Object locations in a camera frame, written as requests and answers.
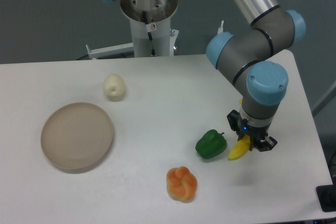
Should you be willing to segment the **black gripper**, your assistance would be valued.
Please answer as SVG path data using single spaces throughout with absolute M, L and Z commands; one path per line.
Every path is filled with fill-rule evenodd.
M 237 131 L 238 140 L 241 140 L 245 135 L 249 136 L 253 141 L 253 148 L 260 152 L 271 151 L 278 143 L 275 138 L 268 136 L 270 124 L 252 126 L 247 119 L 240 118 L 239 112 L 236 110 L 232 110 L 227 115 L 227 119 L 231 130 Z

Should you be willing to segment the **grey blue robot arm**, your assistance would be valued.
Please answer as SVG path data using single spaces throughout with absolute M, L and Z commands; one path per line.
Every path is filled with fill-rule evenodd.
M 206 56 L 243 97 L 240 110 L 227 116 L 230 128 L 239 139 L 249 137 L 250 149 L 269 151 L 277 142 L 268 129 L 288 85 L 286 70 L 270 58 L 300 41 L 306 24 L 299 13 L 283 10 L 276 0 L 234 1 L 251 31 L 242 37 L 219 33 L 207 45 Z M 178 0 L 119 2 L 130 22 L 136 57 L 173 54 L 170 19 Z

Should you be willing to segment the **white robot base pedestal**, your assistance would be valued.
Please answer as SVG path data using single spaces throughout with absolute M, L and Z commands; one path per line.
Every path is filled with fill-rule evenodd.
M 136 58 L 174 55 L 171 18 L 177 6 L 178 0 L 120 0 Z

